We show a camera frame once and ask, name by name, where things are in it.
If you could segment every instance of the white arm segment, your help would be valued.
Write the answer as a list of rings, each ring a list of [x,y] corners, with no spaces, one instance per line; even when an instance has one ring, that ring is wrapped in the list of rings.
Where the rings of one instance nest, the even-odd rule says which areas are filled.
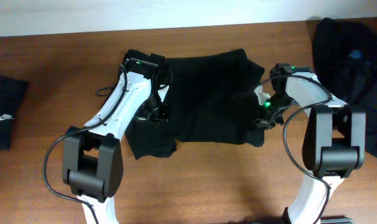
[[[113,115],[111,115],[111,117],[105,122],[107,125],[101,125],[97,128],[91,129],[89,130],[90,132],[102,136],[111,133],[115,138],[118,138],[120,141],[122,140],[124,132],[128,124],[131,122],[137,109],[142,105],[144,101],[148,99],[151,93],[151,81],[145,79],[143,75],[129,72],[127,76],[128,84],[124,98],[118,105]],[[124,78],[121,77],[114,92],[108,98],[107,102],[103,105],[96,116],[94,116],[90,121],[86,122],[85,126],[97,124],[99,122],[99,118],[104,119],[107,114],[110,113],[114,105],[117,103],[118,98],[122,94],[124,82]],[[168,89],[169,86],[158,91],[161,101],[164,100]],[[97,199],[91,198],[86,195],[77,197],[93,205],[99,224],[118,224],[115,215],[114,197],[107,198],[104,203],[100,203],[99,201],[97,201]],[[95,219],[93,218],[90,209],[84,204],[82,204],[82,206],[87,224],[95,224]]]
[[[319,82],[316,74],[309,72],[297,72],[295,75],[312,78]],[[328,98],[327,94],[316,84],[300,78],[288,78],[286,85],[287,94],[300,104],[301,107],[317,103]],[[342,107],[346,103],[336,96],[333,100],[326,103],[329,107]],[[333,191],[345,180],[340,176],[323,177],[331,186],[330,197]],[[326,198],[326,188],[323,183],[304,175],[302,186],[297,194],[294,203],[288,207],[288,214],[292,224],[311,224],[313,223],[323,207]]]

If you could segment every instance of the white wall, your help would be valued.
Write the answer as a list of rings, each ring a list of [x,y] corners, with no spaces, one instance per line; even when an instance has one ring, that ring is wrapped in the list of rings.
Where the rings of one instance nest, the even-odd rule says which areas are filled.
[[[0,36],[377,16],[377,0],[0,0]]]

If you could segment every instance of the black fabric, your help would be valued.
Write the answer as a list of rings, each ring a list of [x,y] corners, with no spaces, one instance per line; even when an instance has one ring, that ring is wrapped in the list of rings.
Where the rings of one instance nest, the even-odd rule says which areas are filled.
[[[0,77],[0,149],[10,148],[14,118],[27,88],[25,81]]]
[[[125,58],[149,60],[137,50]],[[250,143],[262,146],[264,131],[252,126],[256,96],[235,97],[259,83],[264,69],[248,60],[243,49],[194,58],[166,59],[173,72],[165,102],[168,122],[156,127],[132,120],[125,135],[136,159],[169,157],[182,142]]]
[[[353,51],[362,57],[350,56]],[[357,22],[325,18],[313,40],[314,68],[335,96],[366,111],[366,151],[377,157],[377,35]]]

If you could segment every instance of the wooden tabletop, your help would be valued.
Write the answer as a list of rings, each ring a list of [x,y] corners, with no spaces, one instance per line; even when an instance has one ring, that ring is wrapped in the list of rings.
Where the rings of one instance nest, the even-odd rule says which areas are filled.
[[[360,19],[377,32],[376,19]],[[52,195],[42,180],[49,144],[71,125],[82,126],[101,107],[94,92],[116,81],[128,49],[166,57],[213,55],[238,48],[267,72],[277,62],[312,66],[314,22],[280,22],[186,29],[131,30],[0,38],[0,75],[30,82],[16,116],[12,147],[0,151],[0,223],[84,223],[82,206]],[[298,161],[307,124],[289,127]],[[263,147],[212,142],[178,144],[168,159],[135,160],[125,139],[124,177],[115,196],[120,223],[226,223],[279,217],[303,174],[287,157],[282,128],[266,131]],[[62,182],[62,144],[50,155],[49,180]],[[377,158],[334,193],[325,215],[377,223]]]

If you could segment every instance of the wooden table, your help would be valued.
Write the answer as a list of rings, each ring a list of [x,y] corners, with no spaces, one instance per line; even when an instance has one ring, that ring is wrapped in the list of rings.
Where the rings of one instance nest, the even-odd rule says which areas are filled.
[[[360,19],[377,32],[377,18]],[[42,180],[49,144],[70,125],[81,126],[104,98],[94,92],[116,81],[128,49],[166,57],[212,55],[245,49],[266,73],[276,62],[311,66],[314,22],[279,22],[186,29],[92,32],[0,38],[0,75],[30,82],[12,133],[0,151],[0,223],[84,223],[82,206],[52,195]],[[301,161],[307,119],[289,128],[289,144]],[[266,132],[263,147],[212,142],[178,145],[168,159],[135,160],[122,141],[125,173],[116,194],[121,223],[226,223],[281,216],[299,189],[301,174],[288,159],[282,128]],[[49,180],[62,182],[62,144],[50,156]],[[325,215],[377,223],[377,159],[366,154],[333,195]]]

